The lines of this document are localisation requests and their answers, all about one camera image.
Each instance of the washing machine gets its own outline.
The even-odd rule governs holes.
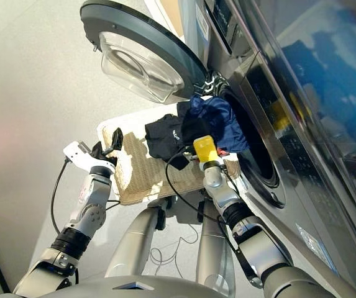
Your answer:
[[[114,81],[164,104],[227,100],[250,145],[238,154],[249,199],[356,288],[356,1],[182,0],[180,12],[187,44],[112,1],[80,14]]]

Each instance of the white floor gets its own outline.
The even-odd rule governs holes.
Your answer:
[[[73,140],[92,145],[101,121],[155,106],[102,74],[101,56],[92,51],[80,21],[82,2],[0,0],[0,266],[11,289],[55,237],[49,204],[64,146]],[[125,2],[148,13],[142,1]],[[74,207],[84,176],[72,165],[65,171],[55,203],[59,226]],[[103,276],[128,224],[144,208],[109,211],[81,259],[83,282]],[[201,226],[195,229],[200,232]],[[170,217],[166,229],[155,233],[153,246],[168,257],[179,236],[195,239],[187,224]],[[198,243],[182,243],[178,252],[178,266],[190,280]],[[148,262],[144,273],[154,274],[156,268]],[[178,276],[173,263],[158,273]],[[240,269],[236,276],[237,297],[262,296]]]

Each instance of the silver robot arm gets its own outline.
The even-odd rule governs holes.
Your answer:
[[[232,231],[234,253],[251,285],[263,288],[266,298],[334,297],[303,270],[294,267],[290,254],[262,220],[227,183],[227,171],[217,157],[210,136],[194,141],[204,171],[204,188]]]
[[[115,166],[111,161],[95,158],[82,142],[69,144],[63,152],[89,175],[69,222],[14,289],[13,293],[22,297],[39,297],[71,285],[68,276],[74,274],[88,243],[103,225],[106,202],[114,195],[110,177]]]

